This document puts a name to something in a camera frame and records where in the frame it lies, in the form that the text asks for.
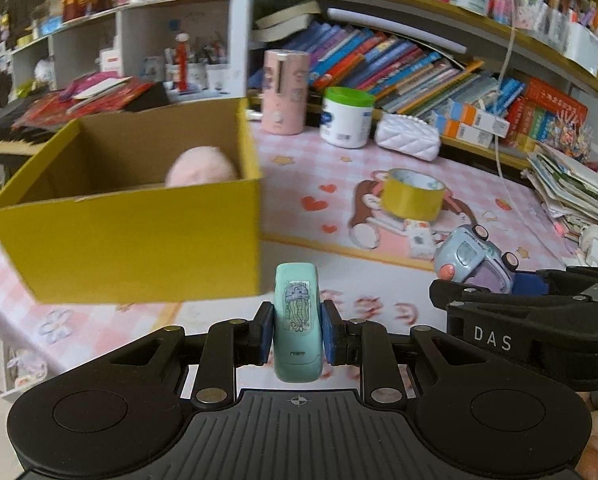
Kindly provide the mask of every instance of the jellyfish sticker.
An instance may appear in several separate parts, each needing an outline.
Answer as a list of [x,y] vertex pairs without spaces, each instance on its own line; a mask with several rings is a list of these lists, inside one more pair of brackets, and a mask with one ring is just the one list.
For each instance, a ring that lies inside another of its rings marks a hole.
[[289,282],[285,286],[284,330],[310,330],[310,292],[308,282]]

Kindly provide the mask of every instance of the toy car window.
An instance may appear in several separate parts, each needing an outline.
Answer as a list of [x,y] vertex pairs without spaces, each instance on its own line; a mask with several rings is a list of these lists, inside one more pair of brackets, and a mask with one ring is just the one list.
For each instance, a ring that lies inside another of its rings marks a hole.
[[457,259],[459,260],[461,265],[464,266],[468,266],[476,255],[477,251],[470,247],[470,244],[468,242],[464,242],[457,249]]

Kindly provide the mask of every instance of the green lid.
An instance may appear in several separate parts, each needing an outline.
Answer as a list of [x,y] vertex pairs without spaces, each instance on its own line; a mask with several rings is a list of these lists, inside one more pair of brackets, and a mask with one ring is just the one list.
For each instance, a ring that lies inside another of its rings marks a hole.
[[325,98],[340,105],[357,106],[359,108],[373,108],[375,96],[362,90],[332,86],[326,88]]

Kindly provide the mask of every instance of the toy car wheel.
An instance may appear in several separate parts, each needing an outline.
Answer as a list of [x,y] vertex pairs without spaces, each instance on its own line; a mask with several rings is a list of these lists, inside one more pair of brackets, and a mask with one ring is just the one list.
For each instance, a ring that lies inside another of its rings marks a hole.
[[488,232],[488,230],[483,225],[479,225],[479,224],[472,227],[472,232],[474,234],[476,234],[477,237],[480,238],[481,240],[483,240],[484,242],[490,236],[490,233]]
[[510,272],[515,272],[519,268],[519,258],[514,256],[514,254],[504,253],[503,256],[501,256],[501,259],[503,260],[506,269]]

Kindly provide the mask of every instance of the yellow box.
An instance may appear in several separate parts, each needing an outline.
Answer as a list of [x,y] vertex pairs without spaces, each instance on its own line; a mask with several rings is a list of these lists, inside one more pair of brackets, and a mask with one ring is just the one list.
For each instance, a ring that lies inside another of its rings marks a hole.
[[[259,293],[261,172],[245,100],[72,121],[0,193],[0,242],[42,303]],[[167,189],[184,151],[218,146],[234,182]]]

